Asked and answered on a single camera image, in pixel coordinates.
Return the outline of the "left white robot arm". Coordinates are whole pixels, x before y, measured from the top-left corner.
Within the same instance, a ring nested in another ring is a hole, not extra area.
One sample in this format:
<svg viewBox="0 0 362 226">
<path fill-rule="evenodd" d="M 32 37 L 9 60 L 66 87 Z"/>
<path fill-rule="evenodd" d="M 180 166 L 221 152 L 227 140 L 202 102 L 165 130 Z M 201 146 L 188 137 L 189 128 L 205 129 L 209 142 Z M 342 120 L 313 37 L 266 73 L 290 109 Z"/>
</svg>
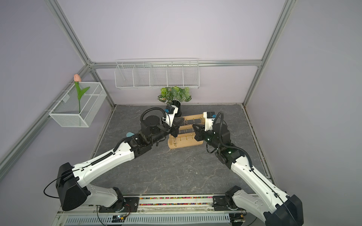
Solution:
<svg viewBox="0 0 362 226">
<path fill-rule="evenodd" d="M 138 133 L 121 139 L 110 151 L 83 163 L 61 165 L 54 182 L 62 210 L 72 211 L 82 205 L 98 205 L 103 212 L 124 211 L 127 201 L 119 188 L 103 188 L 91 182 L 109 170 L 145 154 L 168 135 L 176 137 L 183 121 L 182 117 L 167 116 L 160 119 L 156 115 L 148 116 L 140 121 L 141 129 Z"/>
</svg>

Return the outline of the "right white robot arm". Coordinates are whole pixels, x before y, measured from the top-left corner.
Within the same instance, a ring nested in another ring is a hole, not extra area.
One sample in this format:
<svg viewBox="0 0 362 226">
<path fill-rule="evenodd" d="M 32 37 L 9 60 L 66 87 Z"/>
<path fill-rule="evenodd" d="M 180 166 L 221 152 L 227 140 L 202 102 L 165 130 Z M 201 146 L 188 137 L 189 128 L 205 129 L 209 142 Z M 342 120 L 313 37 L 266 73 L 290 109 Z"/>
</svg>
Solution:
<svg viewBox="0 0 362 226">
<path fill-rule="evenodd" d="M 296 196 L 289 196 L 270 182 L 252 163 L 245 150 L 235 146 L 226 125 L 216 124 L 206 131 L 205 126 L 194 124 L 195 139 L 213 147 L 219 161 L 242 178 L 257 194 L 246 193 L 240 187 L 229 190 L 236 207 L 242 208 L 263 221 L 267 226 L 301 226 L 304 223 L 303 205 Z"/>
</svg>

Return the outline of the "wooden jewelry display stand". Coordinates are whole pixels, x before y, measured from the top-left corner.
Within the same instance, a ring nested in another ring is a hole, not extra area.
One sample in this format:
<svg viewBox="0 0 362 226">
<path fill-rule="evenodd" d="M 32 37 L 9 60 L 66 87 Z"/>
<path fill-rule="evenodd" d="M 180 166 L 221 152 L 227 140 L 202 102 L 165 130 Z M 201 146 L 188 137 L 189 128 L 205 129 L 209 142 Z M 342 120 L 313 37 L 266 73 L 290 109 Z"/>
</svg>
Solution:
<svg viewBox="0 0 362 226">
<path fill-rule="evenodd" d="M 205 124 L 205 119 L 202 114 L 190 115 L 183 117 L 183 123 L 180 125 L 179 134 L 177 137 L 169 135 L 168 146 L 170 149 L 192 147 L 202 145 L 204 141 L 197 141 L 195 139 L 195 131 L 192 127 L 193 124 Z"/>
</svg>

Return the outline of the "teal small shovel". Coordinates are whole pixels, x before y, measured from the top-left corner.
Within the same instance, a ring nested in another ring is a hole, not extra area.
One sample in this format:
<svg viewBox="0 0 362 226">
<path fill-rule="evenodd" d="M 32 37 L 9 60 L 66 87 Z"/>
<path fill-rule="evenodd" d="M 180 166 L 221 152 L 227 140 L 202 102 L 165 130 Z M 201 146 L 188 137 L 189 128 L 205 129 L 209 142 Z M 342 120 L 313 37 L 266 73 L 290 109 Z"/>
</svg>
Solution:
<svg viewBox="0 0 362 226">
<path fill-rule="evenodd" d="M 135 135 L 135 134 L 132 132 L 127 132 L 126 137 L 132 137 L 133 135 Z"/>
</svg>

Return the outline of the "potted green plant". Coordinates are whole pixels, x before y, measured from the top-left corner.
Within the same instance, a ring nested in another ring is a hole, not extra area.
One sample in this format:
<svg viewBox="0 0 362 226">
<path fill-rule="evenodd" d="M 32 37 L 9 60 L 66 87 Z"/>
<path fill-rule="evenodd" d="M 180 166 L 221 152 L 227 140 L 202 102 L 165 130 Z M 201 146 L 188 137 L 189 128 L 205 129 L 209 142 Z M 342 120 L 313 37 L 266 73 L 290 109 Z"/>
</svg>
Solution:
<svg viewBox="0 0 362 226">
<path fill-rule="evenodd" d="M 176 106 L 178 108 L 178 113 L 175 116 L 181 117 L 181 102 L 190 102 L 192 96 L 189 92 L 189 87 L 180 88 L 174 86 L 161 88 L 161 93 L 158 95 L 157 99 L 162 103 Z"/>
</svg>

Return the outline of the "pink artificial tulip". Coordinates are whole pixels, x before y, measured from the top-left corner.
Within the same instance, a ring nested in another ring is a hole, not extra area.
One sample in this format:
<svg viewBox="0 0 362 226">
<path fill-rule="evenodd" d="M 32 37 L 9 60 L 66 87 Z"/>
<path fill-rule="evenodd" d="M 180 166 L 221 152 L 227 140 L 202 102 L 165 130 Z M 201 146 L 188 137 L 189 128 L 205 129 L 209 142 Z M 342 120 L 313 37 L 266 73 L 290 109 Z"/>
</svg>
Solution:
<svg viewBox="0 0 362 226">
<path fill-rule="evenodd" d="M 78 99 L 78 109 L 79 109 L 79 113 L 81 113 L 81 99 L 82 96 L 90 89 L 90 87 L 85 87 L 85 88 L 81 88 L 79 83 L 82 81 L 81 77 L 79 74 L 75 74 L 74 75 L 74 86 L 76 88 L 77 91 L 77 99 Z"/>
</svg>

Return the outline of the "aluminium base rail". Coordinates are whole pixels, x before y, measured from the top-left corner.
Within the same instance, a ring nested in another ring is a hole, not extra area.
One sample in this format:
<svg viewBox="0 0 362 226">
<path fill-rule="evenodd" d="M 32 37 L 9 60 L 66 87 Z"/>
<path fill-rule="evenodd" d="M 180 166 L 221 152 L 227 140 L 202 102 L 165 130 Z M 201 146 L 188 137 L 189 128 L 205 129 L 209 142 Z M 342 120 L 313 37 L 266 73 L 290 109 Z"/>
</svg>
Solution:
<svg viewBox="0 0 362 226">
<path fill-rule="evenodd" d="M 268 192 L 270 202 L 263 201 L 257 195 L 245 193 L 239 187 L 233 188 L 224 195 L 193 194 L 193 195 L 122 195 L 116 188 L 105 192 L 93 191 L 84 195 L 61 195 L 61 208 L 57 216 L 99 214 L 102 216 L 117 215 L 125 219 L 137 214 L 229 214 L 235 218 L 242 218 L 248 212 L 255 214 L 261 220 L 284 207 L 287 207 L 291 197 L 282 192 Z"/>
</svg>

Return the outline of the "white mesh wall basket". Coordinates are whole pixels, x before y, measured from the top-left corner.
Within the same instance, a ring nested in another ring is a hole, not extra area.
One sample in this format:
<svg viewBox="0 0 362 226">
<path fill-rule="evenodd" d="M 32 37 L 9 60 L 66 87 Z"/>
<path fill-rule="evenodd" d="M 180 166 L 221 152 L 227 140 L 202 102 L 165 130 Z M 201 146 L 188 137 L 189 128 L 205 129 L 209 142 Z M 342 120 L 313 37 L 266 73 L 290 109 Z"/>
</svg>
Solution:
<svg viewBox="0 0 362 226">
<path fill-rule="evenodd" d="M 65 128 L 88 128 L 102 106 L 107 94 L 99 82 L 80 82 L 80 87 L 90 87 L 82 96 L 81 113 L 78 109 L 77 91 L 74 85 L 49 111 L 49 116 Z"/>
</svg>

